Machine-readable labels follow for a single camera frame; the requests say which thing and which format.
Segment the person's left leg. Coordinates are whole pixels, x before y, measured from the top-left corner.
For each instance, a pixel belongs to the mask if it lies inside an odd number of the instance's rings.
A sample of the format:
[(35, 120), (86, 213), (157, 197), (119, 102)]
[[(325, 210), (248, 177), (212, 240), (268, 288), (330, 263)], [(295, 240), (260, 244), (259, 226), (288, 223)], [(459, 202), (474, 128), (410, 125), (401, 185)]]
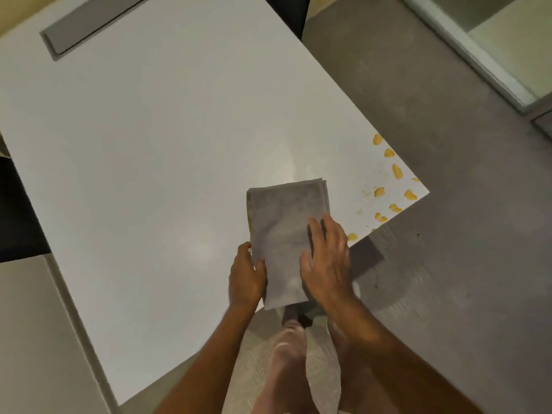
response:
[(281, 308), (280, 314), (282, 327), (251, 414), (316, 414), (306, 374), (307, 335), (299, 308), (289, 305)]

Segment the person's right leg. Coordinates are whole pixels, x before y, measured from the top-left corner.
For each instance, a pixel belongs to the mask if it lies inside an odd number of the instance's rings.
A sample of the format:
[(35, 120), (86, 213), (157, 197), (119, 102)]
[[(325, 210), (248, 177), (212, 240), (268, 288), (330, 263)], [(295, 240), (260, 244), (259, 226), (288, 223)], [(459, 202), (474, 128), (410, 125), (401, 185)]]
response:
[[(337, 325), (328, 321), (328, 334), (334, 345), (340, 366), (341, 395), (338, 414), (398, 414), (386, 391), (376, 380), (369, 362), (344, 336)], [(306, 375), (306, 332), (302, 333), (302, 354), (299, 384), (293, 386), (298, 391), (295, 397), (297, 408), (294, 414), (320, 414), (314, 403)]]

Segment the person's right hand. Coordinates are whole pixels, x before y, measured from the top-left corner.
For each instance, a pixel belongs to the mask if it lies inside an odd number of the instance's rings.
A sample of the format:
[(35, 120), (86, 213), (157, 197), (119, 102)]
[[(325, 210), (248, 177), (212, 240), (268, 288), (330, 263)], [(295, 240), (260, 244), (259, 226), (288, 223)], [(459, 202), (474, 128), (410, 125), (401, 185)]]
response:
[(305, 284), (312, 297), (337, 321), (344, 306), (356, 299), (350, 278), (350, 255), (348, 236), (341, 225), (337, 226), (337, 250), (326, 247), (323, 222), (308, 217), (312, 249), (310, 250), (314, 266), (311, 284)]

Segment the group of yellow smears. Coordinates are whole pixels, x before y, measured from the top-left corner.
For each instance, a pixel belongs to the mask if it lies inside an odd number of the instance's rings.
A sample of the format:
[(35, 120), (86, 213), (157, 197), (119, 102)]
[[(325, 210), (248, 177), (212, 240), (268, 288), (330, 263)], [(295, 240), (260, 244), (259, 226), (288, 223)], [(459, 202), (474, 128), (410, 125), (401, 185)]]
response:
[(355, 219), (346, 223), (349, 245), (376, 231), (429, 193), (379, 133), (374, 134), (368, 153), (369, 171), (352, 202)]

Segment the person's left hand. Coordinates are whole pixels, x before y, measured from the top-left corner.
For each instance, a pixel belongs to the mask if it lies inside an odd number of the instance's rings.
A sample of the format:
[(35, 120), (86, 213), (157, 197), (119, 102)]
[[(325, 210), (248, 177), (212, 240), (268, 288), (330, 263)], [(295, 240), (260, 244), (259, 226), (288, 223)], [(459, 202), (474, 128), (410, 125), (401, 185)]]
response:
[(255, 313), (267, 287), (267, 276), (259, 276), (252, 261), (251, 243), (238, 246), (229, 275), (230, 306), (241, 306)]

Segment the person's leg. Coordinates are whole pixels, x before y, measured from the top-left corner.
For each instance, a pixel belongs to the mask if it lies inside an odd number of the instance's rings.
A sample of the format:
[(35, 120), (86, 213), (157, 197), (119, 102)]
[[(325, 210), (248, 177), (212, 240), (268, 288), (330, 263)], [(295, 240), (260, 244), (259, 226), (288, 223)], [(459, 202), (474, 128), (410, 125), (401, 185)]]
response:
[[(328, 321), (328, 334), (334, 345), (340, 366), (341, 395), (338, 414), (398, 414), (386, 391), (376, 380), (369, 362), (344, 336), (337, 325)], [(302, 354), (299, 384), (293, 386), (298, 391), (295, 397), (297, 408), (294, 414), (320, 414), (314, 403), (306, 375), (306, 332), (302, 333)]]
[(306, 374), (307, 335), (299, 308), (289, 305), (281, 308), (280, 314), (282, 327), (251, 414), (316, 414)]

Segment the person's left forearm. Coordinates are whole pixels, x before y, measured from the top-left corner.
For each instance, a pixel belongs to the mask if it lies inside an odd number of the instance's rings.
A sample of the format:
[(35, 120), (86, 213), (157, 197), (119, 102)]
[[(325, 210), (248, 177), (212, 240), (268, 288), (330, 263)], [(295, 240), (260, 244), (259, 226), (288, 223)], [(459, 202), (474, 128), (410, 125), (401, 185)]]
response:
[(221, 414), (241, 344), (257, 308), (230, 303), (221, 322), (154, 414)]

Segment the grey cloth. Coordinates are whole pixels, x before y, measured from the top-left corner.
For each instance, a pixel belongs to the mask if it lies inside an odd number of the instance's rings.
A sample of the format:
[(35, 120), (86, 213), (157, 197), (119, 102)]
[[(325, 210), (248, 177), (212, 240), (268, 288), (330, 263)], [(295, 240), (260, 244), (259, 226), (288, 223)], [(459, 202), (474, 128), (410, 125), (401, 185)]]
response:
[(311, 296), (300, 275), (299, 259), (303, 251), (313, 251), (308, 217), (329, 214), (326, 180), (250, 188), (246, 207), (253, 261), (263, 259), (267, 269), (264, 309), (308, 301)]

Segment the person's right forearm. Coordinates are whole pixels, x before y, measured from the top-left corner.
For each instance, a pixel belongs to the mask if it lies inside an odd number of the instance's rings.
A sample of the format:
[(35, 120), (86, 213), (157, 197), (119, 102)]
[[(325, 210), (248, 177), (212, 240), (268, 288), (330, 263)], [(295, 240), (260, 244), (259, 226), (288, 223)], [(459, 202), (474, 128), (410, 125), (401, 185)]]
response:
[(484, 414), (355, 296), (325, 310), (369, 362), (376, 379), (402, 414)]

